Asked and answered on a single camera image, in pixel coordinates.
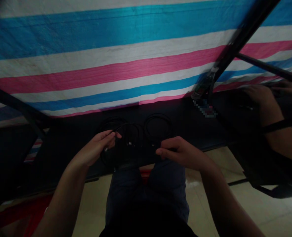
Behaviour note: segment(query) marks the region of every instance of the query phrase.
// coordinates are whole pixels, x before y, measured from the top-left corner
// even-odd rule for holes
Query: black metal pole
[[[33,108],[32,106],[25,104],[24,102],[20,101],[19,99],[9,95],[8,93],[4,92],[0,89],[0,103],[12,107],[18,111],[20,111],[23,115],[28,113],[30,118],[26,118],[27,120],[36,119],[42,122],[44,125],[51,125],[53,119],[48,117],[47,115],[41,113],[37,109]]]
[[[236,184],[241,184],[241,183],[247,183],[248,182],[248,179],[241,179],[241,180],[237,180],[237,181],[234,181],[234,182],[230,182],[228,183],[228,186],[233,186],[233,185],[236,185]]]
[[[240,52],[243,46],[249,41],[251,36],[257,31],[264,20],[270,15],[271,11],[280,2],[280,0],[259,0],[249,12],[246,19],[243,21],[241,30],[234,37],[231,43],[225,48],[217,59],[219,63],[217,64],[218,71],[215,74],[214,82],[218,80],[220,75],[225,71],[228,65]]]
[[[292,82],[292,73],[289,71],[286,71],[286,70],[281,69],[281,68],[276,67],[276,66],[272,66],[272,65],[267,64],[267,63],[264,63],[260,60],[254,59],[252,57],[249,57],[249,56],[241,54],[241,53],[238,53],[236,57],[247,62],[247,63],[253,64],[253,65],[255,65],[259,68],[262,68],[266,71],[272,72],[273,74],[278,75],[280,77],[283,77],[286,80],[289,80]]]

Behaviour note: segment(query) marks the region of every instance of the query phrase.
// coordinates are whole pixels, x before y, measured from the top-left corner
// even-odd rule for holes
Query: pink stripe
[[[260,77],[256,77],[251,81],[242,81],[242,82],[232,82],[229,84],[224,84],[224,85],[219,85],[218,87],[216,87],[213,92],[219,92],[219,91],[227,91],[227,90],[232,90],[232,89],[236,89],[240,86],[243,85],[253,85],[253,84],[259,84],[263,81],[271,81],[271,80],[275,80],[278,79],[279,76],[269,76],[269,77],[265,77],[265,76],[260,76]]]
[[[62,115],[62,116],[52,116],[52,118],[65,118],[65,117],[84,115],[84,114],[90,114],[90,113],[98,113],[98,112],[102,112],[102,111],[120,109],[120,108],[131,107],[131,106],[142,105],[142,104],[150,104],[150,103],[155,103],[155,102],[158,102],[158,101],[180,99],[180,98],[184,98],[184,97],[189,97],[191,94],[192,94],[192,92],[189,92],[189,93],[186,93],[186,94],[181,94],[181,95],[175,95],[175,96],[162,96],[162,97],[158,97],[158,98],[152,99],[152,100],[143,100],[143,101],[140,101],[140,102],[126,104],[126,105],[119,105],[119,106],[105,108],[105,109],[89,110],[89,111],[86,111],[86,112],[78,112],[78,113]]]
[[[263,59],[285,50],[292,50],[292,40],[270,43],[249,43],[240,52],[256,59]]]
[[[10,94],[60,91],[179,71],[214,62],[224,47],[75,71],[0,78],[0,89]]]

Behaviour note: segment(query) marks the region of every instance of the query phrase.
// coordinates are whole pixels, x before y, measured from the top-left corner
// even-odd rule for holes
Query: black table
[[[58,181],[74,155],[95,135],[98,125],[112,116],[123,117],[129,122],[142,124],[153,113],[164,113],[172,121],[175,135],[181,136],[203,151],[226,146],[237,138],[224,128],[216,118],[205,118],[191,98],[162,101],[153,104],[126,107],[99,113],[56,119],[51,127],[31,168],[28,182],[23,185],[16,197],[55,189]],[[137,163],[130,166],[144,166],[160,161],[154,150],[140,154]],[[90,167],[87,181],[113,173],[112,168],[98,160]]]
[[[12,198],[37,135],[30,125],[0,129],[0,204]]]

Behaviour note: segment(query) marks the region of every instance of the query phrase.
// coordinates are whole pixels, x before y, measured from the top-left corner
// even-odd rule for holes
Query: red stool
[[[24,237],[30,237],[40,223],[46,208],[53,195],[39,197],[37,199],[20,203],[0,212],[0,228],[5,227],[15,221],[31,216]]]

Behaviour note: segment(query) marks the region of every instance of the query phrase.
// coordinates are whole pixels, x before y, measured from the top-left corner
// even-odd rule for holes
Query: right hand
[[[278,87],[273,87],[272,89],[274,89],[275,91],[285,91],[288,94],[292,95],[292,82],[289,81],[280,81],[277,84]]]
[[[251,85],[246,87],[244,91],[260,106],[272,106],[277,103],[270,88],[264,85]]]
[[[170,148],[177,149],[177,152],[168,150]],[[186,168],[198,171],[204,169],[211,162],[207,155],[182,137],[162,141],[161,147],[156,150],[156,154],[160,155],[162,159],[169,158]]]

